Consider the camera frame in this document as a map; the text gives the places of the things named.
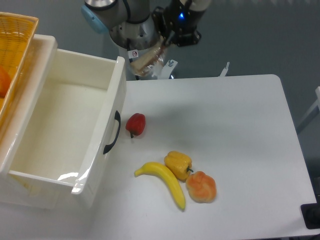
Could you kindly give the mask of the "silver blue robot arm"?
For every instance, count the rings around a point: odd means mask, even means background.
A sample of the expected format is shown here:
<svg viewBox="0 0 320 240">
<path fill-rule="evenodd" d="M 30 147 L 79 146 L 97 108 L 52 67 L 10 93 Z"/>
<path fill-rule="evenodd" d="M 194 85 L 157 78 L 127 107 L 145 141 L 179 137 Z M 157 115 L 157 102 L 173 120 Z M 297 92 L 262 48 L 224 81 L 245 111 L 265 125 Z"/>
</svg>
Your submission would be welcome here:
<svg viewBox="0 0 320 240">
<path fill-rule="evenodd" d="M 148 0 L 86 0 L 81 13 L 99 34 L 127 50 L 147 50 L 156 43 L 179 47 L 201 39 L 198 23 L 209 0 L 172 0 L 166 7 L 150 8 Z"/>
</svg>

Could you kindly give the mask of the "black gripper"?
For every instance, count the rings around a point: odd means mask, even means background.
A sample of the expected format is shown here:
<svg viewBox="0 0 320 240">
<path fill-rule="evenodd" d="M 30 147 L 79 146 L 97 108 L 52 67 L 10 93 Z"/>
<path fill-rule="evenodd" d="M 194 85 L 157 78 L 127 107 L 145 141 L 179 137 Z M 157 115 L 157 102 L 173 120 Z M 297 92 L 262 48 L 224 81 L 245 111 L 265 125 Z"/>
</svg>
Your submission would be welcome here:
<svg viewBox="0 0 320 240">
<path fill-rule="evenodd" d="M 195 3 L 194 0 L 172 0 L 167 7 L 158 6 L 153 10 L 152 19 L 161 45 L 185 47 L 198 44 L 201 34 L 197 25 L 202 12 L 192 9 Z"/>
</svg>

